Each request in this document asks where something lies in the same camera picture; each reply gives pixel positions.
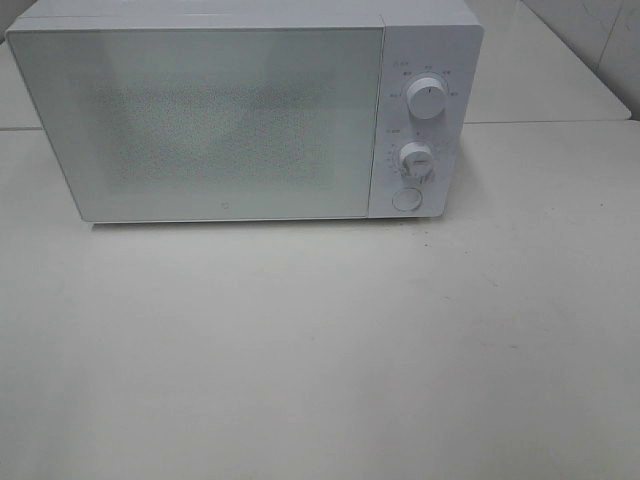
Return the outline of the round white door button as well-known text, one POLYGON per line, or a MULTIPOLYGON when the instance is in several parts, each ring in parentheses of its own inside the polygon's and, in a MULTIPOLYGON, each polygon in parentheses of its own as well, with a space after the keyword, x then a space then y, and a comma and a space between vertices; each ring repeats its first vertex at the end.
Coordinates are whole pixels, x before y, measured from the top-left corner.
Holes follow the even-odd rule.
POLYGON ((422 200, 422 193, 418 189, 404 188, 394 193, 392 205, 398 211, 411 212, 421 205, 422 200))

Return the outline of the white timer knob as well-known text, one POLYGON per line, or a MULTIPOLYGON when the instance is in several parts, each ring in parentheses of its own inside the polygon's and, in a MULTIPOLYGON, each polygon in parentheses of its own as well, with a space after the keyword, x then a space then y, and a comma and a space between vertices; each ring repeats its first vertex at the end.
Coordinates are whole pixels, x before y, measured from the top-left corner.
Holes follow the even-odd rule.
POLYGON ((398 152, 398 164, 404 176, 424 179, 433 170, 434 155, 424 142, 411 142, 398 152))

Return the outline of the white microwave door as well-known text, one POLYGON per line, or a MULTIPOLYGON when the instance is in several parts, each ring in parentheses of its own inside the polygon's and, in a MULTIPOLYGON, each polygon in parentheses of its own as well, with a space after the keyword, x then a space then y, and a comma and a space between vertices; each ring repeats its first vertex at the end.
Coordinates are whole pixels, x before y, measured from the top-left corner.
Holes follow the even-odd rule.
POLYGON ((383 32, 13 32, 91 223, 360 218, 383 32))

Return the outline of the white microwave oven body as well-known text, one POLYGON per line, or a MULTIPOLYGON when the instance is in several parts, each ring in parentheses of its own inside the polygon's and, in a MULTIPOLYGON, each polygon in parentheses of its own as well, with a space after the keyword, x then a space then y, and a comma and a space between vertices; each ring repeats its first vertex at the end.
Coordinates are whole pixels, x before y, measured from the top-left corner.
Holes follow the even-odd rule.
POLYGON ((484 35, 462 1, 38 1, 5 38, 12 53, 13 32, 365 28, 383 32, 368 210, 360 218, 323 219, 438 217, 458 158, 484 35), (437 117, 418 120, 405 93, 411 80, 425 74, 446 82, 448 98, 437 117), (433 170, 424 179, 404 176, 399 167, 398 152, 411 142, 424 142, 433 152, 433 170), (422 193, 414 211, 392 205, 394 193, 404 188, 422 193))

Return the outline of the upper white power knob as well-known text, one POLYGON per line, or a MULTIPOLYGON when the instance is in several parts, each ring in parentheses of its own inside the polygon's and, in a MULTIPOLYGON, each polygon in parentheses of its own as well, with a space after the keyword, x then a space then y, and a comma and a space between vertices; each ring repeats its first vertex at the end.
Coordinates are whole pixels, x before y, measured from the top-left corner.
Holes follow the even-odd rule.
POLYGON ((448 87, 441 77, 425 74, 408 83, 405 97, 409 112, 414 118, 430 120, 445 110, 448 87))

